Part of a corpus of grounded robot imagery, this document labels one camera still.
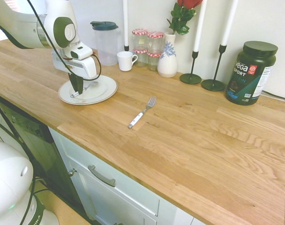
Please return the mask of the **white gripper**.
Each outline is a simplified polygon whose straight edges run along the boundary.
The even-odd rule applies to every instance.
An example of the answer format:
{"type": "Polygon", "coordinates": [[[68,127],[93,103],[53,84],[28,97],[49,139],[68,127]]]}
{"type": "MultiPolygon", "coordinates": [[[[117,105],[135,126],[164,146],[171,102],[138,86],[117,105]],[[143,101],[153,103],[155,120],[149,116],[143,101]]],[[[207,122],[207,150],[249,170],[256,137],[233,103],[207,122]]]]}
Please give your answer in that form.
{"type": "Polygon", "coordinates": [[[79,95],[83,93],[83,79],[97,78],[96,65],[92,57],[87,57],[83,60],[63,60],[74,74],[71,74],[64,66],[55,51],[52,51],[52,61],[56,69],[69,73],[68,76],[72,87],[79,95]]]}

